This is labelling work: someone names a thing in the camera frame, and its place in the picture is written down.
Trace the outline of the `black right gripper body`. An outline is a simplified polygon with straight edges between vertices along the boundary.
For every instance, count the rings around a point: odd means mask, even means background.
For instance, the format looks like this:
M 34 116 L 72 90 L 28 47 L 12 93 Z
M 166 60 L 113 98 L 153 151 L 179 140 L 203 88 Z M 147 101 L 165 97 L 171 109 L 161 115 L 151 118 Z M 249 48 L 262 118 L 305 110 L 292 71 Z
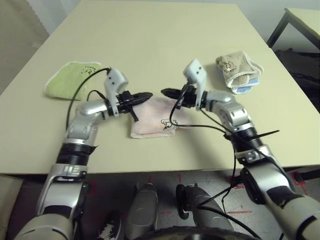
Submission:
M 178 109 L 180 107 L 185 107 L 185 108 L 199 107 L 199 109 L 205 108 L 208 92 L 204 91 L 200 99 L 200 103 L 196 103 L 197 101 L 196 90 L 197 89 L 193 85 L 189 85 L 186 88 L 182 98 L 178 102 L 178 105 L 177 105 Z

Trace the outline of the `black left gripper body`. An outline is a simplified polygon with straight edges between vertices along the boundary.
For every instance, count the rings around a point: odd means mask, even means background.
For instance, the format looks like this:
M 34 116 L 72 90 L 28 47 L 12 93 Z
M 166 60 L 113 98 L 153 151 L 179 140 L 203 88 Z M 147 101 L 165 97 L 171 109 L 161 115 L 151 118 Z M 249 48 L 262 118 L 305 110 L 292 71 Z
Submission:
M 123 93 L 116 96 L 118 100 L 117 110 L 119 114 L 129 113 L 134 122 L 138 122 L 139 118 L 133 110 L 133 106 L 137 105 L 136 101 L 139 98 L 139 94 L 131 94 L 129 91 L 124 91 Z

